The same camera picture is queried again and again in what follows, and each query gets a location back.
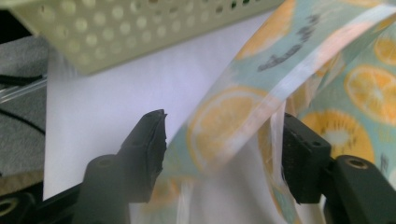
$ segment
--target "perforated metal tray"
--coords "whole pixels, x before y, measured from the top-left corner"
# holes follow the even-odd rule
[[[10,10],[31,32],[46,37],[81,73],[92,74],[263,12],[282,0],[26,2]]]

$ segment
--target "gray surface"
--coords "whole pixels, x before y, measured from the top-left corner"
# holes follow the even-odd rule
[[[48,44],[35,37],[0,45],[0,74],[32,77],[46,73]],[[45,88],[0,104],[0,108],[19,115],[45,129]],[[0,172],[13,175],[44,167],[45,136],[31,127],[0,115]]]

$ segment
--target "black cable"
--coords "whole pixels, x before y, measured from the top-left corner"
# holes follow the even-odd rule
[[[27,119],[24,119],[24,118],[22,118],[22,117],[20,117],[18,115],[10,113],[10,112],[7,112],[6,110],[3,110],[1,108],[0,108],[0,114],[5,115],[7,117],[10,117],[12,119],[16,119],[16,120],[18,120],[18,121],[20,121],[20,122],[22,122],[22,123],[24,123],[26,125],[29,125],[31,128],[35,129],[36,131],[46,135],[46,131],[42,130],[40,127],[38,127],[37,125],[33,124],[31,121],[29,121]]]
[[[12,77],[7,75],[0,75],[0,84],[7,86],[25,86],[31,84],[39,79],[43,78],[43,76],[37,77]]]

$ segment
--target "screw hole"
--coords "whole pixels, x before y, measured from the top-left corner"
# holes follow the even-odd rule
[[[348,159],[348,160],[346,160],[346,163],[354,168],[357,168],[357,169],[365,170],[365,169],[369,168],[368,165],[364,161],[361,161],[358,159]]]

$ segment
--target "black plastic part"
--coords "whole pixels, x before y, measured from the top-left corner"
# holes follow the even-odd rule
[[[35,199],[35,204],[43,202],[43,195],[44,195],[44,182],[40,181],[32,186],[29,186],[25,189],[21,189],[18,192],[29,193]]]
[[[29,193],[14,193],[0,197],[1,224],[30,224],[34,211],[35,200]]]
[[[74,224],[128,224],[128,199],[123,167],[115,155],[88,164],[81,184]]]
[[[149,201],[163,168],[165,117],[163,110],[147,113],[117,155],[88,164],[72,223],[128,224],[128,204]]]
[[[340,156],[332,177],[352,224],[396,223],[396,192],[370,162]]]
[[[166,150],[165,117],[163,110],[143,116],[117,154],[124,165],[129,189],[126,196],[131,203],[149,201],[155,180],[163,169]]]
[[[326,201],[323,208],[323,214],[326,219],[326,224],[349,224],[347,211],[344,206],[334,206]]]
[[[318,203],[320,170],[330,162],[331,146],[292,115],[283,131],[283,175],[297,203]]]

